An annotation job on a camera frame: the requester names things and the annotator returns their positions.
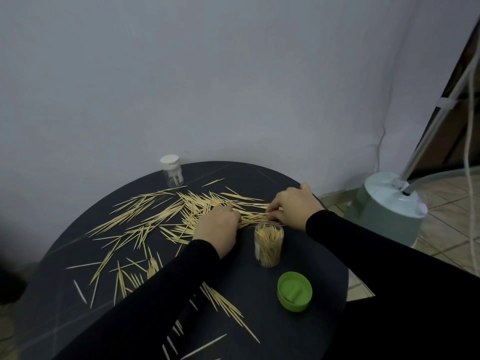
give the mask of hand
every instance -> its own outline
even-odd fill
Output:
[[[321,203],[314,197],[307,183],[300,189],[289,187],[277,193],[275,199],[267,207],[267,219],[279,220],[291,228],[305,231],[307,220],[315,212],[323,210]]]
[[[233,211],[231,206],[215,206],[199,218],[193,240],[209,242],[222,259],[235,246],[241,221],[240,212]]]

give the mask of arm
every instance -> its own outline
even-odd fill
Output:
[[[189,299],[235,245],[240,213],[215,206],[168,265],[60,351],[55,360],[146,359],[161,345]]]
[[[462,297],[478,295],[479,278],[324,211],[306,183],[301,189],[278,193],[266,212],[269,219],[306,230],[375,295],[412,298],[421,294],[436,301],[445,298],[447,291]]]

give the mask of round black table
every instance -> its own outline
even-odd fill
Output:
[[[243,196],[270,202],[279,191],[299,186],[283,174],[253,164],[201,162],[184,164],[182,169],[184,184],[188,187],[181,188],[181,192],[220,193],[225,192],[224,186],[227,186]],[[224,180],[219,183],[201,187],[221,178]],[[39,263],[17,304],[16,338],[21,359],[50,359],[113,306],[116,272],[109,271],[116,267],[117,259],[122,260],[121,265],[128,264],[124,262],[125,257],[135,261],[144,259],[143,250],[133,250],[133,244],[118,250],[101,273],[92,309],[82,302],[73,280],[90,301],[94,286],[88,284],[97,265],[65,268],[103,260],[109,251],[108,247],[101,248],[105,241],[93,241],[95,237],[88,237],[86,233],[112,218],[109,213],[113,205],[165,188],[161,171],[139,178],[94,204],[60,235]],[[142,213],[103,236],[119,235],[125,228],[162,209],[160,206]],[[147,245],[159,252],[164,265],[175,257],[178,249],[165,240],[159,230],[148,236]],[[348,289],[348,269],[332,253],[305,233],[285,227],[279,265],[263,268],[255,261],[253,230],[246,227],[239,230],[237,245],[222,260],[222,266],[224,269],[209,279],[208,284],[242,312],[244,322],[261,343],[221,310],[215,312],[199,291],[195,297],[199,311],[189,306],[179,318],[185,335],[173,340],[180,356],[225,333],[228,336],[192,359],[319,359],[323,356],[344,309]],[[287,271],[302,273],[312,284],[313,298],[305,312],[288,312],[277,299],[278,278]],[[176,359],[172,351],[169,352],[171,358]],[[160,345],[158,353],[161,358],[164,356]]]

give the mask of black long-sleeved shirt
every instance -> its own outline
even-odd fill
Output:
[[[460,338],[459,346],[465,347],[468,333],[478,333],[479,278],[329,211],[312,215],[306,231],[376,295],[355,337],[370,358],[389,358],[392,348],[397,354],[431,354],[438,346],[448,347]],[[132,344],[164,343],[180,312],[219,261],[210,243],[190,242],[177,258],[77,336],[55,359],[147,358],[149,346]],[[472,329],[467,333],[470,322]],[[152,324],[155,329],[149,331]],[[339,333],[339,337],[356,336],[348,331]],[[427,338],[434,342],[421,341]],[[349,341],[340,339],[336,346],[345,350]],[[327,355],[336,357],[335,352]]]

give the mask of person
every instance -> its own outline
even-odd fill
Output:
[[[324,210],[306,183],[278,193],[266,214],[269,220],[306,231],[375,294],[346,303],[324,359],[362,353],[370,359],[448,353],[463,358],[462,352],[476,346],[476,276]],[[152,351],[148,344],[158,356],[158,344],[164,343],[189,299],[235,245],[240,220],[231,207],[215,206],[203,215],[180,255],[55,359],[146,359]]]

